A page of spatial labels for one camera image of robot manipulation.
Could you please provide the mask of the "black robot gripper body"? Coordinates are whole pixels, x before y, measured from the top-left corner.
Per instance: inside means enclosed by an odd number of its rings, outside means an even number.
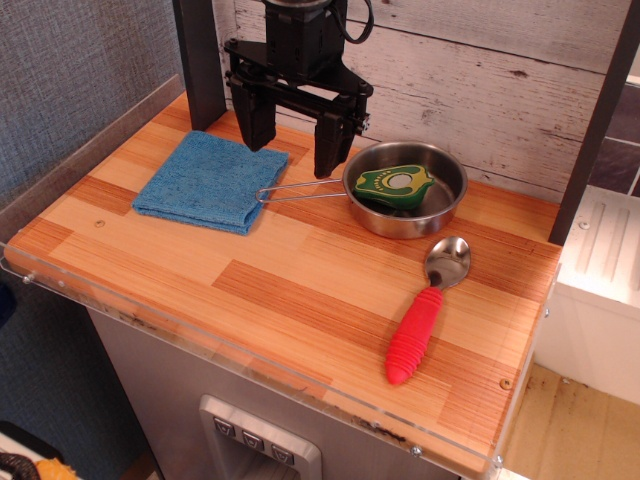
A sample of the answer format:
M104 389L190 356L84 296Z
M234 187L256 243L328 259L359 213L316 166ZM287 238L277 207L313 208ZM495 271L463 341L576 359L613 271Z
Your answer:
M347 30L346 3L267 3L266 40L231 38L227 85L244 85L276 105L319 119L324 113L353 123L354 132L369 123L367 99L373 87L343 63L346 43L365 42L374 27L373 5L359 36Z

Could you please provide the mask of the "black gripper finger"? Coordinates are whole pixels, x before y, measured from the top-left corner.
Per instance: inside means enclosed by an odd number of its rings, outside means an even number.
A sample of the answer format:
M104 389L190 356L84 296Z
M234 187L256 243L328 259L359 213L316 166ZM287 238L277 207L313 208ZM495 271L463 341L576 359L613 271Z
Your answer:
M328 178L346 161L355 136L353 123L339 115L324 113L315 127L314 176Z
M256 152L276 136L276 105L244 85L230 85L236 119L245 145Z

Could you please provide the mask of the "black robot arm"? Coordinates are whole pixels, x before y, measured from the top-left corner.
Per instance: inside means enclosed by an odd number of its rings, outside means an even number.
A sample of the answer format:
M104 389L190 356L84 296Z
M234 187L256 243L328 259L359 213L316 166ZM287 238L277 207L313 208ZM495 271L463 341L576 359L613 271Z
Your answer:
M233 108L253 152L276 136L276 109L316 121L314 175L327 178L346 161L355 136L368 126L370 83L343 63L347 43L370 36L369 18L357 38L346 28L345 1L268 1L263 43L228 40L226 73Z

